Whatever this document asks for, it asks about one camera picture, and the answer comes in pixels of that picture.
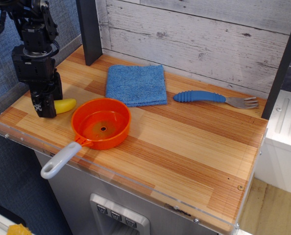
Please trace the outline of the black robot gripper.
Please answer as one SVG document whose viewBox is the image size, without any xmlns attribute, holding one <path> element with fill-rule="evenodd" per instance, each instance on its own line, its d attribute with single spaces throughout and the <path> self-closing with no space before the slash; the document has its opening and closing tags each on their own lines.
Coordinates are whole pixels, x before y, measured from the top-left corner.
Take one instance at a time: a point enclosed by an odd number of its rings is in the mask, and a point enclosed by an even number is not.
<svg viewBox="0 0 291 235">
<path fill-rule="evenodd" d="M 29 86 L 38 117 L 56 117 L 54 100 L 62 100 L 63 92 L 60 74 L 54 68 L 55 60 L 48 56 L 27 56 L 20 45 L 12 50 L 12 61 L 18 80 Z"/>
</svg>

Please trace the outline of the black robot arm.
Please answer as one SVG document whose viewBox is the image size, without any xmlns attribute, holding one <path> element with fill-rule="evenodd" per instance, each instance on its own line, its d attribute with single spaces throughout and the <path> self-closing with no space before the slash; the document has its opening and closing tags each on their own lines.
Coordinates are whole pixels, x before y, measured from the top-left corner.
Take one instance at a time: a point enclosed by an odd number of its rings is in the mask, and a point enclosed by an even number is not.
<svg viewBox="0 0 291 235">
<path fill-rule="evenodd" d="M 34 109 L 41 118 L 56 117 L 55 101 L 62 100 L 60 74 L 54 56 L 60 47 L 46 0 L 0 0 L 0 34 L 6 17 L 13 20 L 23 44 L 12 50 L 17 79 L 29 86 Z"/>
</svg>

